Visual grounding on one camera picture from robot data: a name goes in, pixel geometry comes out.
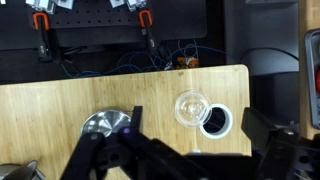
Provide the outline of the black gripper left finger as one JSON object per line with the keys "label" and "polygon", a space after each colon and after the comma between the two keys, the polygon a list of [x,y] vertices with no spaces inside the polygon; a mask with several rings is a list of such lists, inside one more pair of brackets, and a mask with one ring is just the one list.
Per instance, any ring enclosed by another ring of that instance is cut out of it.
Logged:
{"label": "black gripper left finger", "polygon": [[123,111],[131,117],[129,126],[105,137],[103,133],[81,134],[61,175],[61,180],[103,180],[109,169],[128,165],[133,155],[120,140],[121,135],[138,132],[142,120],[142,106]]}

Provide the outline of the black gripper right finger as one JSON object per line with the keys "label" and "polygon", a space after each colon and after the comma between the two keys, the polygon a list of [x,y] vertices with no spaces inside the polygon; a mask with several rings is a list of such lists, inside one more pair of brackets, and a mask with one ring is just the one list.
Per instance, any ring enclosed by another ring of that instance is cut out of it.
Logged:
{"label": "black gripper right finger", "polygon": [[295,166],[298,134],[278,128],[254,108],[245,108],[242,130],[262,154],[257,166],[257,180],[290,180]]}

